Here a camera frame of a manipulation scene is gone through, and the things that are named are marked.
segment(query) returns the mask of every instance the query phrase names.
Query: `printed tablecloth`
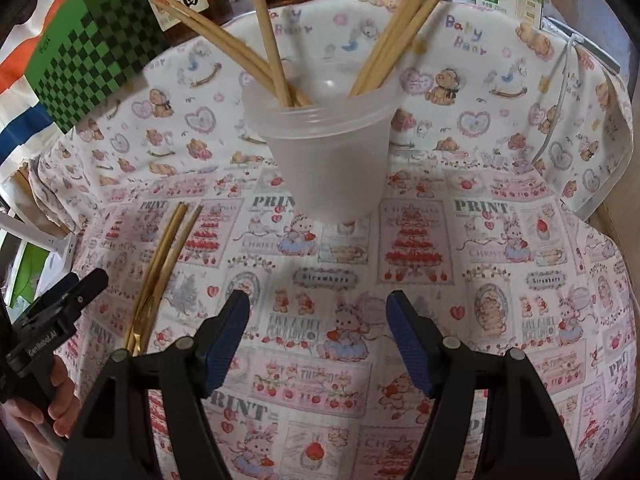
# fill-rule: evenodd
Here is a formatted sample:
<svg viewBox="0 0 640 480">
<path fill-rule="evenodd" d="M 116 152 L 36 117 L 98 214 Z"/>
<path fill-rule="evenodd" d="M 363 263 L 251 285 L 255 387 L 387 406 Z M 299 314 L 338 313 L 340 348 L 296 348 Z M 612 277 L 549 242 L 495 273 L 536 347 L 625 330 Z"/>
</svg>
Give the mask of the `printed tablecloth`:
<svg viewBox="0 0 640 480">
<path fill-rule="evenodd" d="M 386 295 L 397 288 L 473 349 L 523 349 L 582 477 L 594 478 L 634 406 L 636 333 L 620 252 L 533 168 L 485 168 L 448 151 L 416 157 L 390 168 L 377 211 L 341 225 L 297 211 L 269 158 L 107 188 L 74 268 L 84 276 L 102 267 L 110 285 L 60 350 L 79 396 L 121 345 L 158 238 L 184 201 L 203 211 L 149 351 L 193 334 L 232 290 L 249 295 L 225 384 L 204 400 L 233 478 L 402 479 L 432 403 L 412 385 L 385 322 Z M 162 401 L 157 392 L 150 400 L 164 477 L 175 480 Z M 485 407 L 480 391 L 460 479 L 472 477 Z"/>
<path fill-rule="evenodd" d="M 318 71 L 326 62 L 364 63 L 397 4 L 320 0 L 273 9 L 280 53 L 302 79 L 311 64 Z M 263 52 L 255 15 L 228 30 Z M 523 173 L 558 113 L 536 169 L 586 218 L 628 164 L 631 107 L 622 80 L 578 46 L 557 110 L 565 47 L 500 12 L 441 2 L 398 66 L 404 102 L 392 121 L 392 156 L 411 161 L 436 149 L 453 164 Z M 202 39 L 165 52 L 32 161 L 34 194 L 53 219 L 78 230 L 110 186 L 270 156 L 244 122 L 247 81 Z"/>
</svg>

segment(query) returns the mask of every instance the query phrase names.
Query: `red heart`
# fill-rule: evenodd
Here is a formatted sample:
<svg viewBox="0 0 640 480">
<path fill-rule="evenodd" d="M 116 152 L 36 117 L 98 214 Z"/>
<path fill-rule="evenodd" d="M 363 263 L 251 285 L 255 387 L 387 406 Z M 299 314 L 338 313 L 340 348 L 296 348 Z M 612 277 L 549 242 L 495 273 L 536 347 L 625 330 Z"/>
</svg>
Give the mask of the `red heart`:
<svg viewBox="0 0 640 480">
<path fill-rule="evenodd" d="M 462 305 L 452 306 L 450 313 L 453 319 L 460 321 L 463 317 L 465 317 L 465 307 L 463 307 Z"/>
</svg>

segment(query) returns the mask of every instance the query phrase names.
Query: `chopstick on table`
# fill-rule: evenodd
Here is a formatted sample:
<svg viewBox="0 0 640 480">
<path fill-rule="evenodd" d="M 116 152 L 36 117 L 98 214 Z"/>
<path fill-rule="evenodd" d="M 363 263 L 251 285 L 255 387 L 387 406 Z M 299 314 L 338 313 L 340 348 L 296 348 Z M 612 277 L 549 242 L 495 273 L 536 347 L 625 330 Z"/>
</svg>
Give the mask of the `chopstick on table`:
<svg viewBox="0 0 640 480">
<path fill-rule="evenodd" d="M 269 9 L 267 9 L 267 2 L 265 0 L 253 1 L 255 7 L 255 15 L 257 16 L 258 24 L 260 25 L 262 42 L 264 43 L 264 49 L 267 51 L 267 60 L 269 61 L 269 66 L 271 67 L 271 77 L 273 77 L 276 97 L 278 98 L 278 102 L 280 103 L 281 107 L 291 108 L 293 106 L 291 95 L 289 94 L 287 79 L 284 76 L 284 70 L 282 68 L 282 61 L 280 60 L 280 52 L 278 51 L 276 37 L 273 34 L 273 27 L 271 26 L 271 18 L 269 17 Z"/>
<path fill-rule="evenodd" d="M 171 273 L 174 272 L 175 264 L 178 262 L 180 253 L 184 248 L 184 244 L 186 243 L 187 238 L 189 237 L 189 234 L 191 233 L 191 230 L 197 222 L 201 212 L 202 206 L 199 205 L 193 211 L 193 214 L 184 226 L 184 229 L 180 232 L 180 236 L 175 241 L 171 253 L 162 265 L 162 271 L 156 281 L 154 291 L 151 296 L 149 296 L 148 301 L 146 302 L 146 308 L 142 311 L 140 316 L 140 338 L 138 340 L 138 345 L 132 351 L 132 355 L 134 356 L 146 353 L 146 349 L 149 346 L 149 340 L 151 339 L 151 331 L 156 324 L 156 317 L 158 316 L 158 310 L 160 309 L 162 295 L 164 294 L 167 283 L 169 283 Z"/>
<path fill-rule="evenodd" d="M 151 258 L 151 263 L 149 263 L 149 266 L 142 278 L 142 288 L 140 289 L 133 306 L 133 320 L 129 325 L 127 335 L 124 338 L 124 348 L 129 350 L 129 352 L 133 353 L 136 346 L 140 343 L 140 333 L 142 330 L 140 328 L 140 317 L 145 305 L 148 303 L 149 295 L 153 291 L 154 284 L 158 280 L 158 275 L 160 274 L 164 261 L 166 260 L 166 256 L 169 253 L 171 243 L 174 241 L 175 234 L 178 232 L 178 228 L 187 213 L 187 209 L 187 206 L 183 202 L 178 203 L 178 206 L 174 210 L 166 229 L 162 233 L 158 247 Z"/>
<path fill-rule="evenodd" d="M 360 69 L 356 82 L 351 87 L 349 97 L 362 94 L 363 89 L 366 86 L 367 79 L 370 77 L 372 70 L 380 62 L 381 56 L 384 55 L 385 50 L 390 48 L 390 45 L 401 34 L 412 17 L 420 9 L 420 5 L 424 0 L 401 0 L 396 12 L 391 17 L 391 20 L 386 24 L 385 30 L 382 31 L 380 37 L 373 46 L 373 49 L 369 53 L 364 66 Z"/>
<path fill-rule="evenodd" d="M 427 18 L 433 12 L 440 0 L 426 0 L 415 13 L 415 16 L 409 21 L 408 25 L 402 30 L 399 37 L 391 43 L 386 52 L 383 52 L 379 58 L 377 66 L 369 73 L 364 88 L 359 94 L 365 94 L 376 88 L 385 81 L 398 59 L 402 56 L 409 44 L 414 40 L 416 34 L 427 21 Z"/>
<path fill-rule="evenodd" d="M 271 94 L 276 95 L 276 87 L 269 64 L 251 47 L 178 0 L 154 0 L 153 4 L 206 38 L 238 63 Z M 311 106 L 313 104 L 309 97 L 293 85 L 287 83 L 287 86 L 293 104 L 297 106 Z"/>
</svg>

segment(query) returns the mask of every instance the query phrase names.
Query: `checkered pattern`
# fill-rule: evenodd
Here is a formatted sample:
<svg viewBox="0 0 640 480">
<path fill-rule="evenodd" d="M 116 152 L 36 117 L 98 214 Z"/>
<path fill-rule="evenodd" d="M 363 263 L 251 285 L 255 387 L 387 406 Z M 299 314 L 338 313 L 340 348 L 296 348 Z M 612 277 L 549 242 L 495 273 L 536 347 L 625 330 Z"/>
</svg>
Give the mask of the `checkered pattern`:
<svg viewBox="0 0 640 480">
<path fill-rule="evenodd" d="M 111 0 L 82 17 L 34 90 L 68 132 L 165 49 L 147 0 Z"/>
</svg>

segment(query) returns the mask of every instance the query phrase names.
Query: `green checkered box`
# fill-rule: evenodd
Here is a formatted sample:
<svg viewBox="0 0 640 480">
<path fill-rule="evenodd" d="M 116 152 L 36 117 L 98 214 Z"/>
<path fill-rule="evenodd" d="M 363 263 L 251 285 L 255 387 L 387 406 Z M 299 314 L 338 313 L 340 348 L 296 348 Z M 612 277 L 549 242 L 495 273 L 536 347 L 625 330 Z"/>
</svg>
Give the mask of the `green checkered box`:
<svg viewBox="0 0 640 480">
<path fill-rule="evenodd" d="M 148 0 L 65 0 L 24 75 L 68 132 L 166 48 Z"/>
</svg>

